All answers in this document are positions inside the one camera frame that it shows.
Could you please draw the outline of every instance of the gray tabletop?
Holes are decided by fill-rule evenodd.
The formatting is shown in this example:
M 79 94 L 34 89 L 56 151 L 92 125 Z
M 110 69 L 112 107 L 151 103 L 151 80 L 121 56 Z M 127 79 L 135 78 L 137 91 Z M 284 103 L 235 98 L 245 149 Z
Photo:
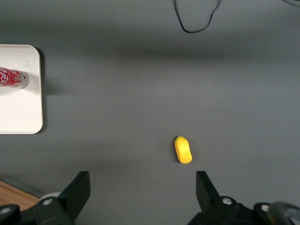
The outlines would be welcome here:
M 215 3 L 179 0 L 186 27 Z M 197 170 L 247 207 L 300 205 L 299 22 L 280 0 L 225 0 L 190 35 L 171 0 L 2 0 L 0 43 L 41 53 L 44 127 L 0 136 L 0 179 L 41 197 L 89 171 L 79 225 L 187 224 Z

